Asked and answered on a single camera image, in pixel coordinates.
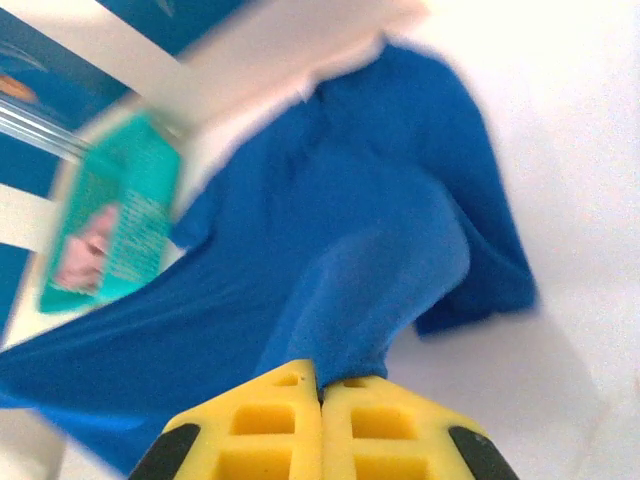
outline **blue cloth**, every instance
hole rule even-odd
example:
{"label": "blue cloth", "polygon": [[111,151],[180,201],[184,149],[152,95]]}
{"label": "blue cloth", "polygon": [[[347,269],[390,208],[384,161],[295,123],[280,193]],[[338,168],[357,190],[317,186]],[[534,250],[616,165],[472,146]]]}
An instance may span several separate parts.
{"label": "blue cloth", "polygon": [[533,305],[481,115],[442,62],[389,46],[241,146],[138,292],[0,354],[34,407],[122,472],[174,414],[296,358],[322,388],[386,375],[394,335]]}

